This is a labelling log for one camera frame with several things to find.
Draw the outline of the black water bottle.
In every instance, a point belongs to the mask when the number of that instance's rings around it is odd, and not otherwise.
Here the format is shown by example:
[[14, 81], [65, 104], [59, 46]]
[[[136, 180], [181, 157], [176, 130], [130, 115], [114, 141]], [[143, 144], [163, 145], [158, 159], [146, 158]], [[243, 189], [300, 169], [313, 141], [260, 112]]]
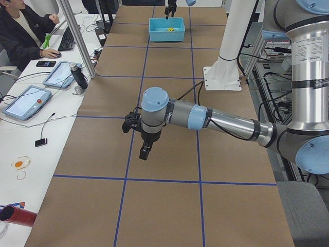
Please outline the black water bottle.
[[70, 63], [69, 66], [70, 66], [70, 71], [78, 86], [83, 90], [87, 89], [88, 83], [85, 76], [82, 73], [82, 69], [77, 65], [77, 63]]

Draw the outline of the black keyboard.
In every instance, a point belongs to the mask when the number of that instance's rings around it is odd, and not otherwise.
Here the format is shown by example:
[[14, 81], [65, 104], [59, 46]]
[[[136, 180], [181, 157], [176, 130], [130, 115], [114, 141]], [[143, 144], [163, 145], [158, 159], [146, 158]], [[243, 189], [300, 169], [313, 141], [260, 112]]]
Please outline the black keyboard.
[[71, 33], [71, 30], [69, 27], [67, 27], [62, 36], [60, 45], [58, 47], [58, 51], [72, 50], [74, 48], [74, 43], [75, 43], [75, 40]]

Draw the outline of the red cylinder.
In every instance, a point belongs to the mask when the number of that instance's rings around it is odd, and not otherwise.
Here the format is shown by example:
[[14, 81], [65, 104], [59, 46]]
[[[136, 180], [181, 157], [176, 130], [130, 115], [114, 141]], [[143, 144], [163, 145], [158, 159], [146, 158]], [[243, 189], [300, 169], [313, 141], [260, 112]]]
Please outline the red cylinder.
[[33, 227], [37, 213], [20, 207], [8, 205], [1, 210], [1, 221], [17, 225]]

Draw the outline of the black smartphone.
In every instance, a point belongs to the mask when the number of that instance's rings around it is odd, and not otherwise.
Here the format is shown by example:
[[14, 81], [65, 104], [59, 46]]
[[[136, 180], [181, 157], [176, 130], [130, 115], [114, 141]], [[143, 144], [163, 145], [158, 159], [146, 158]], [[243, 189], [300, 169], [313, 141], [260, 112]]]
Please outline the black smartphone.
[[49, 61], [49, 60], [40, 60], [36, 63], [36, 67], [54, 67], [56, 61]]

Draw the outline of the black box with label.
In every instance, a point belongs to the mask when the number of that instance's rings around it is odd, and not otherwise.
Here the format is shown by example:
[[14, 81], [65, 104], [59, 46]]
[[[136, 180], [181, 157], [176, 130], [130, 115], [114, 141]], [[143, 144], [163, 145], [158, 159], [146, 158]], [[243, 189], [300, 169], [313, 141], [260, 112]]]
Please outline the black box with label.
[[98, 39], [101, 47], [103, 47], [106, 42], [106, 39], [107, 39], [107, 36], [106, 36], [104, 30], [102, 28], [96, 28], [95, 34], [97, 36], [97, 39]]

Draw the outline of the far teach pendant tablet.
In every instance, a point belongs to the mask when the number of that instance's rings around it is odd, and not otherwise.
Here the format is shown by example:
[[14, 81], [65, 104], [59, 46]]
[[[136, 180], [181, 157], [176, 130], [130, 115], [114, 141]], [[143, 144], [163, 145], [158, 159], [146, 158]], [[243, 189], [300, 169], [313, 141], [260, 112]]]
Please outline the far teach pendant tablet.
[[74, 81], [71, 64], [72, 62], [60, 61], [43, 81], [43, 85], [61, 89], [68, 88]]

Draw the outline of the teach pendant tablet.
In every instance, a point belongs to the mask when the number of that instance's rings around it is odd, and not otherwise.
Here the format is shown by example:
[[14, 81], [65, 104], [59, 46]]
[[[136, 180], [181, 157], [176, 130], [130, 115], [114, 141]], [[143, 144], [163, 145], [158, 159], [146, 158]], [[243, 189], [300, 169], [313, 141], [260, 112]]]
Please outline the teach pendant tablet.
[[60, 61], [43, 81], [43, 85], [61, 89], [68, 88], [74, 81], [71, 64], [72, 62]]
[[3, 113], [19, 120], [27, 120], [35, 115], [51, 97], [50, 90], [30, 85], [5, 107]]

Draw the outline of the green toy figure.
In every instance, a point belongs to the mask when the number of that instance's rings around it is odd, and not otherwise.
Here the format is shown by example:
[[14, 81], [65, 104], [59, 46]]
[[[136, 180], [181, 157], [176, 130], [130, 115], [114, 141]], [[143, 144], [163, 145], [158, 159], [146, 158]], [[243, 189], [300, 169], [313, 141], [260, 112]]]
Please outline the green toy figure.
[[44, 41], [44, 43], [43, 43], [43, 45], [42, 45], [42, 48], [43, 48], [43, 49], [47, 49], [47, 48], [50, 48], [50, 47], [51, 47], [51, 45], [50, 45], [50, 39], [51, 39], [51, 37], [52, 37], [51, 34], [47, 34], [47, 35], [45, 36], [45, 41]]

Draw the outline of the light blue plastic bin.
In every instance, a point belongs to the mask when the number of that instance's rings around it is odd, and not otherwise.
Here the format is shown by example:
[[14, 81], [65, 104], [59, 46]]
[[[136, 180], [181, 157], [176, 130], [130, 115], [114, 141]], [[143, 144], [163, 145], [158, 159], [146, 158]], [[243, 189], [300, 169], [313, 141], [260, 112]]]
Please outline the light blue plastic bin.
[[181, 42], [185, 38], [185, 21], [182, 17], [170, 17], [166, 19], [149, 19], [149, 37], [151, 42]]

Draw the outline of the aluminium frame post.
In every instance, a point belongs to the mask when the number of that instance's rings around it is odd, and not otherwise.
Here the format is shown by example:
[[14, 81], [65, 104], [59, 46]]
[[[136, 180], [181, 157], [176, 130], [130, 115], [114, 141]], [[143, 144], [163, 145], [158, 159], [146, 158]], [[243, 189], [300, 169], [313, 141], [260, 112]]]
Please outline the aluminium frame post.
[[72, 35], [75, 39], [82, 60], [84, 62], [85, 68], [87, 69], [90, 78], [94, 79], [96, 75], [96, 70], [91, 62], [87, 47], [80, 33], [80, 28], [77, 24], [75, 15], [73, 14], [71, 5], [68, 0], [57, 0], [57, 3], [59, 4], [61, 10], [63, 11], [65, 19], [68, 23], [70, 31], [72, 32]]

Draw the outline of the fried egg toy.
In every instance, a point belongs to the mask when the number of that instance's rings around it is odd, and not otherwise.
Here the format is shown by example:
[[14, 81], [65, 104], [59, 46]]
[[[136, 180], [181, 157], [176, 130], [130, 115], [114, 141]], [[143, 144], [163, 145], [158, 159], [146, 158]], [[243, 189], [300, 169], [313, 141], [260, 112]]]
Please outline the fried egg toy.
[[16, 171], [21, 171], [26, 169], [30, 164], [31, 158], [27, 156], [20, 156], [12, 162], [11, 167]]

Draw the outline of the grey chair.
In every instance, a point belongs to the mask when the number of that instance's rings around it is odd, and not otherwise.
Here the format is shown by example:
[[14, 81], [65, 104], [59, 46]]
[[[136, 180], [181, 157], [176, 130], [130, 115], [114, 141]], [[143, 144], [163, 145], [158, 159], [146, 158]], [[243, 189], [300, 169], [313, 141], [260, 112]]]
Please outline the grey chair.
[[295, 246], [328, 246], [328, 209], [313, 184], [277, 182]]

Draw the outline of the near teach pendant tablet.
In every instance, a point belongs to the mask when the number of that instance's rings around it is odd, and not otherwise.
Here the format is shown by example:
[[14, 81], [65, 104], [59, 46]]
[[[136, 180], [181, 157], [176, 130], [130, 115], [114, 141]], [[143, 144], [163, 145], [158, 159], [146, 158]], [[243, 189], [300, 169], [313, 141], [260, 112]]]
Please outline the near teach pendant tablet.
[[50, 90], [30, 85], [5, 107], [3, 113], [19, 120], [27, 120], [35, 115], [51, 97]]

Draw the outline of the rubber band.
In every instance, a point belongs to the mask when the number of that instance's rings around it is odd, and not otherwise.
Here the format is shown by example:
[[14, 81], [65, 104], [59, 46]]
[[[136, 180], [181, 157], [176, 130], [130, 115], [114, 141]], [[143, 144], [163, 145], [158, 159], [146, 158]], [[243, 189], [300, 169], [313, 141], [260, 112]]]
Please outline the rubber band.
[[25, 170], [23, 170], [23, 171], [19, 171], [19, 172], [17, 173], [17, 180], [18, 180], [18, 181], [23, 180], [23, 179], [26, 177], [26, 175], [27, 175], [27, 172], [26, 172]]

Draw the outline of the seated person in black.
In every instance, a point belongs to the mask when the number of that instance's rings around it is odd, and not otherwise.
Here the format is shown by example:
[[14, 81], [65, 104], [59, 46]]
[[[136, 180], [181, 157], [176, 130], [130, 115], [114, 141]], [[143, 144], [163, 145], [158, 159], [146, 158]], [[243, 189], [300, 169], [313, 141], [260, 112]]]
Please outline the seated person in black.
[[59, 22], [57, 14], [41, 17], [24, 1], [1, 1], [1, 44], [10, 62], [23, 71], [32, 60], [56, 59], [52, 53], [59, 51], [41, 46]]

